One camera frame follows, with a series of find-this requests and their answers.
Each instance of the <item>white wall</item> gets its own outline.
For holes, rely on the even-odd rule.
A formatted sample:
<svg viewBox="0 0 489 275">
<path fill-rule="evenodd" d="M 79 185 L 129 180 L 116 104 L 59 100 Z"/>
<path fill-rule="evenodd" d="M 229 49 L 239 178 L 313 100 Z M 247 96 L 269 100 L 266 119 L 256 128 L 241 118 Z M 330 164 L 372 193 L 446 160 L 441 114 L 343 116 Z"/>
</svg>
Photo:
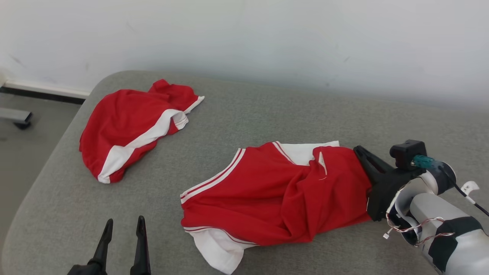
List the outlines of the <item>white wall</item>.
<svg viewBox="0 0 489 275">
<path fill-rule="evenodd" d="M 127 69 L 489 107 L 486 0 L 0 0 L 0 67 L 89 92 Z"/>
</svg>

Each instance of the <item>black baseboard strip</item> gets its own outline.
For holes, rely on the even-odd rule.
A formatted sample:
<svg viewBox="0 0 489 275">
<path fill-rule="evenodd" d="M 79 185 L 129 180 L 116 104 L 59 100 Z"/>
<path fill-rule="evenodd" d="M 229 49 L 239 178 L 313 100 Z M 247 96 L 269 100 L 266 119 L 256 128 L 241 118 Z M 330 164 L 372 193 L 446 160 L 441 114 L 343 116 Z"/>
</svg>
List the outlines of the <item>black baseboard strip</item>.
<svg viewBox="0 0 489 275">
<path fill-rule="evenodd" d="M 83 102 L 85 101 L 82 98 L 43 93 L 43 92 L 32 92 L 32 91 L 19 90 L 19 89 L 7 88 L 7 87 L 0 87 L 0 92 L 20 95 L 20 96 L 33 97 L 33 98 L 53 100 L 53 101 L 61 101 L 61 102 L 79 104 L 79 105 L 82 105 Z"/>
</svg>

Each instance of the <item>caster wheel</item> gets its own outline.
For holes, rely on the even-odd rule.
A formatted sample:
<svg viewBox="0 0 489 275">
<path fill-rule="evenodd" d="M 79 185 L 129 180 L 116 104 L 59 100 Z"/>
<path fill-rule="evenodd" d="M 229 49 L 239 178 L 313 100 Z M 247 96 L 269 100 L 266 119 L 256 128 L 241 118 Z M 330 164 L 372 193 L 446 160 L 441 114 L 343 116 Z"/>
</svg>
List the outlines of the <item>caster wheel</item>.
<svg viewBox="0 0 489 275">
<path fill-rule="evenodd" d="M 19 128 L 21 130 L 25 130 L 25 129 L 29 128 L 30 122 L 28 122 L 27 124 L 15 123 L 14 122 L 14 125 L 17 126 L 17 128 Z"/>
</svg>

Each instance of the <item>gray fabric surface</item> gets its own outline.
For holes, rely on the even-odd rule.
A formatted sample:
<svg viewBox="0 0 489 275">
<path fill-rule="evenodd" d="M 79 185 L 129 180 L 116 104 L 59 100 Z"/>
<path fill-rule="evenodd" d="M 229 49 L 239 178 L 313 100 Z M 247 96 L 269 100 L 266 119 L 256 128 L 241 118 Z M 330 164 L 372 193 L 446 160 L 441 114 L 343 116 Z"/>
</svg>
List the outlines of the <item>gray fabric surface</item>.
<svg viewBox="0 0 489 275">
<path fill-rule="evenodd" d="M 189 85 L 206 98 L 182 131 L 161 139 L 121 182 L 98 183 L 78 152 L 91 111 L 108 93 L 147 91 L 160 78 Z M 389 161 L 391 145 L 423 140 L 429 155 L 448 162 L 459 181 L 479 183 L 482 190 L 473 197 L 489 208 L 488 126 L 485 114 L 169 73 L 116 73 L 94 89 L 30 189 L 6 239 L 3 268 L 6 275 L 66 274 L 92 257 L 105 222 L 113 218 L 107 271 L 128 274 L 137 217 L 144 215 L 153 274 L 219 274 L 181 228 L 179 194 L 226 167 L 236 148 L 274 140 L 337 139 L 350 148 L 361 144 Z M 456 191 L 443 197 L 488 228 L 489 219 Z M 247 249 L 234 274 L 435 274 L 398 234 L 383 239 L 387 230 L 385 222 L 366 222 L 318 235 L 312 243 Z"/>
</svg>

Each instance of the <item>red fabric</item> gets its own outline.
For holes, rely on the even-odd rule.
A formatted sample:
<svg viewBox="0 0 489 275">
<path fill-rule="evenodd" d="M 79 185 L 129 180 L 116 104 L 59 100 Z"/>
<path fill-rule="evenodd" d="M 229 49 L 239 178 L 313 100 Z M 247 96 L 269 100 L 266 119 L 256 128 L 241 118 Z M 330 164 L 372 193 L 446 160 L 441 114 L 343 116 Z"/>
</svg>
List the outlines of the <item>red fabric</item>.
<svg viewBox="0 0 489 275">
<path fill-rule="evenodd" d="M 317 161 L 320 152 L 327 175 Z M 182 204 L 182 226 L 223 229 L 269 246 L 310 242 L 318 233 L 369 220 L 371 184 L 353 150 L 317 147 L 313 155 L 309 166 L 302 166 L 272 143 L 246 148 L 223 181 Z"/>
<path fill-rule="evenodd" d="M 113 146 L 126 146 L 147 132 L 164 111 L 179 110 L 182 116 L 198 101 L 192 88 L 170 85 L 164 79 L 156 81 L 149 92 L 119 90 L 105 96 L 95 107 L 80 137 L 84 164 L 97 178 Z M 168 119 L 167 135 L 178 131 L 173 119 Z M 124 171 L 156 146 L 156 140 L 135 148 L 124 165 L 110 175 L 110 182 L 122 179 Z"/>
</svg>

